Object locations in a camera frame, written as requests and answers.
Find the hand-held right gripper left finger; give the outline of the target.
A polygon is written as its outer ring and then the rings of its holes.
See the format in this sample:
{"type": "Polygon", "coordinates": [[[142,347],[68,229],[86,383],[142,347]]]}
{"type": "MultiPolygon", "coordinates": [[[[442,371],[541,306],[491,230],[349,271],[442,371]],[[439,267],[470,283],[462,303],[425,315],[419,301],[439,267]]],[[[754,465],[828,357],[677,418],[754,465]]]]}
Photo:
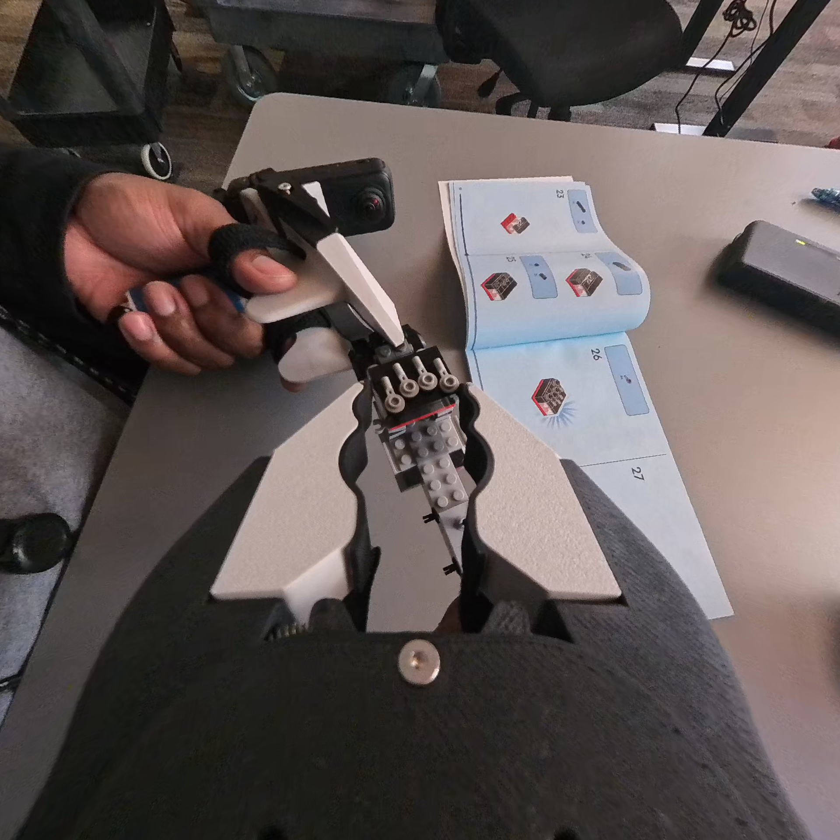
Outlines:
{"type": "Polygon", "coordinates": [[[279,598],[300,623],[317,602],[335,599],[366,626],[380,558],[359,488],[371,415],[371,388],[353,384],[274,451],[213,598],[279,598]]]}

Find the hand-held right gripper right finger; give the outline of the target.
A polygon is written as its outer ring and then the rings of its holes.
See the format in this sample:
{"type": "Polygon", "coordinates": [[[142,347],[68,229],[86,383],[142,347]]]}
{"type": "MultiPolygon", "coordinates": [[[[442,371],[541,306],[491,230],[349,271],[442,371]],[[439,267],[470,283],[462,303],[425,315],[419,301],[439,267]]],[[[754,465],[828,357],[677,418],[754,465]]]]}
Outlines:
{"type": "Polygon", "coordinates": [[[462,596],[490,603],[614,603],[616,577],[561,459],[477,385],[458,390],[475,483],[462,547],[462,596]]]}

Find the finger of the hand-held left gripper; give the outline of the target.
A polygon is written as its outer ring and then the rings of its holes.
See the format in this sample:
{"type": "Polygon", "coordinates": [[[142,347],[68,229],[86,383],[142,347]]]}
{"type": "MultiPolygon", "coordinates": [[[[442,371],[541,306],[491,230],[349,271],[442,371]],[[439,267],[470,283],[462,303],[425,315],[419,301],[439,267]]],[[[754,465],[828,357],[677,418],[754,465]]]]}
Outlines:
{"type": "Polygon", "coordinates": [[[392,346],[404,344],[404,330],[395,303],[348,240],[340,233],[332,233],[318,241],[317,251],[342,281],[363,320],[392,346]]]}
{"type": "Polygon", "coordinates": [[[371,337],[379,336],[350,303],[330,304],[330,323],[340,336],[351,343],[367,342],[371,337]]]}

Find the small black red brick block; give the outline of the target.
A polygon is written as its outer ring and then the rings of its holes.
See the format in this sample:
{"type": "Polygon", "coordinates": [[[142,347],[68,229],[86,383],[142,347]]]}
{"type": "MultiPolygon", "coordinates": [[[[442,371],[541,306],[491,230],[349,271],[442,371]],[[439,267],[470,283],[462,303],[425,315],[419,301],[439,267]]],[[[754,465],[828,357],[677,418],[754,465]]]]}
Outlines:
{"type": "Polygon", "coordinates": [[[436,346],[373,364],[366,379],[379,421],[389,432],[451,411],[460,387],[436,346]]]}

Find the grey black brick spaceship model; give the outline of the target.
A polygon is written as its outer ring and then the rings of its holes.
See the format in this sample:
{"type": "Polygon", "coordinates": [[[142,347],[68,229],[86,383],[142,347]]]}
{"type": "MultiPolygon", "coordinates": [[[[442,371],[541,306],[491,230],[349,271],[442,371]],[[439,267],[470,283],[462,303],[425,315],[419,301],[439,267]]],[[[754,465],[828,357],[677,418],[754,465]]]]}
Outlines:
{"type": "MultiPolygon", "coordinates": [[[[396,348],[382,336],[350,343],[350,361],[360,381],[371,386],[366,372],[373,364],[431,346],[409,327],[404,328],[404,334],[404,344],[396,348]]],[[[429,506],[424,520],[436,523],[442,534],[450,558],[445,574],[462,573],[461,544],[469,501],[469,491],[459,471],[465,461],[466,436],[459,423],[457,393],[455,396],[456,405],[451,411],[397,432],[382,427],[372,401],[374,430],[400,491],[421,488],[429,506]]]]}

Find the person's left forearm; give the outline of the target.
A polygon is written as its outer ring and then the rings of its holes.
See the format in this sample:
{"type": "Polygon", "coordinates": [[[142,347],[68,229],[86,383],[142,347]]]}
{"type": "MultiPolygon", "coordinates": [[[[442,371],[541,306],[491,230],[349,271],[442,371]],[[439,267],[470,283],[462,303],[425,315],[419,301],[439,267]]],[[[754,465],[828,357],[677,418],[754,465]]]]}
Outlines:
{"type": "Polygon", "coordinates": [[[88,183],[107,171],[73,155],[2,144],[2,326],[131,405],[149,366],[114,324],[87,313],[64,267],[71,211],[88,183]]]}

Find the black desk leg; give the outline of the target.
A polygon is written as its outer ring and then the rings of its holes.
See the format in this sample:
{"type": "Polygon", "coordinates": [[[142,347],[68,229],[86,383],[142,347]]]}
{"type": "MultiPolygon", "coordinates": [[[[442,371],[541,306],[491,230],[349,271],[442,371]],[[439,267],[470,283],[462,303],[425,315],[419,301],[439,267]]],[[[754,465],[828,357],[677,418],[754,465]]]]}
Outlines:
{"type": "Polygon", "coordinates": [[[767,38],[751,67],[746,69],[722,105],[717,106],[703,136],[723,138],[728,135],[828,4],[829,1],[794,3],[778,28],[767,38]]]}

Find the person's left hand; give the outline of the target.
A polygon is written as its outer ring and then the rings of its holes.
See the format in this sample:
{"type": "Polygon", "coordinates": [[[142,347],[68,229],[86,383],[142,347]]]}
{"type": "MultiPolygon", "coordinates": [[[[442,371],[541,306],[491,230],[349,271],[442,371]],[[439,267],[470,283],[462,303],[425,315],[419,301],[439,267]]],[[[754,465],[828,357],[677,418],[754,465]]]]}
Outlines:
{"type": "Polygon", "coordinates": [[[81,191],[65,235],[64,264],[84,309],[105,322],[129,291],[145,311],[121,316],[131,350],[180,375],[227,369],[265,349],[264,330],[200,273],[214,232],[234,219],[212,197],[138,175],[97,175],[81,191]]]}

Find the brick building instruction booklet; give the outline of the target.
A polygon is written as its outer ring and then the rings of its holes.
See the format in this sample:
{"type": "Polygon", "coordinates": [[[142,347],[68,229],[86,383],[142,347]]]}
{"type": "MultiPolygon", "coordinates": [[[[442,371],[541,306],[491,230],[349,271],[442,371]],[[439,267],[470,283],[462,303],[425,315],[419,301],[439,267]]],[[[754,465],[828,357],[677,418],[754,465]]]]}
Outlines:
{"type": "Polygon", "coordinates": [[[471,379],[570,459],[661,552],[711,620],[733,614],[628,337],[644,269],[569,176],[438,183],[471,379]]]}

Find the grey wheeled cart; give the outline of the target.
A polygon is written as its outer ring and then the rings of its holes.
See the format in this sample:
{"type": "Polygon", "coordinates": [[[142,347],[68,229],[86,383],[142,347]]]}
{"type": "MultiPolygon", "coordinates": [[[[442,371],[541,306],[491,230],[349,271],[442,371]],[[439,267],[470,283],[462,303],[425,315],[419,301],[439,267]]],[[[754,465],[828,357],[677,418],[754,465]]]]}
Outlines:
{"type": "Polygon", "coordinates": [[[278,91],[265,49],[379,60],[381,99],[437,109],[438,68],[448,62],[435,23],[436,2],[199,1],[192,3],[225,47],[228,88],[248,109],[278,91]]]}

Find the black utility cart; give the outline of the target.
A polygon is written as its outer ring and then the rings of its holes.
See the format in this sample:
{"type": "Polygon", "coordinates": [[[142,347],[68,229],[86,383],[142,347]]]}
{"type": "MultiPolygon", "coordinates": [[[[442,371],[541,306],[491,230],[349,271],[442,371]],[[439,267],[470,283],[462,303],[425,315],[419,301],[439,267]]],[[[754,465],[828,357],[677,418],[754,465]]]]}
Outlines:
{"type": "Polygon", "coordinates": [[[136,172],[173,182],[161,136],[170,71],[182,69],[165,2],[41,2],[2,118],[36,147],[133,152],[136,172]]]}

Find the black office chair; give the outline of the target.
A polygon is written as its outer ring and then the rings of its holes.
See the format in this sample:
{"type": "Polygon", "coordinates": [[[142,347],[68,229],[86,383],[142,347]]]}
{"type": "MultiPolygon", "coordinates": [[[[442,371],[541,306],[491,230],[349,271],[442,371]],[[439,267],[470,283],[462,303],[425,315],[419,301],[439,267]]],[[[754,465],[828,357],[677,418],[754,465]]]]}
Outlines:
{"type": "Polygon", "coordinates": [[[622,96],[671,69],[683,29],[666,1],[437,1],[444,50],[460,64],[491,60],[497,74],[478,89],[487,98],[505,76],[515,93],[496,114],[528,102],[568,122],[574,107],[622,96]]]}

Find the black device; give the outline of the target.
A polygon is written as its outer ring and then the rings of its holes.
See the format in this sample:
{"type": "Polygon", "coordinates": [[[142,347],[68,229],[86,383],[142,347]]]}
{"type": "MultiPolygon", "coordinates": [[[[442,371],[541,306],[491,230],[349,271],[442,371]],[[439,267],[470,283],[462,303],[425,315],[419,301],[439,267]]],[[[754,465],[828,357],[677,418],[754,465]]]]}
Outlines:
{"type": "Polygon", "coordinates": [[[716,282],[785,316],[839,337],[839,254],[755,220],[723,249],[716,282]]]}

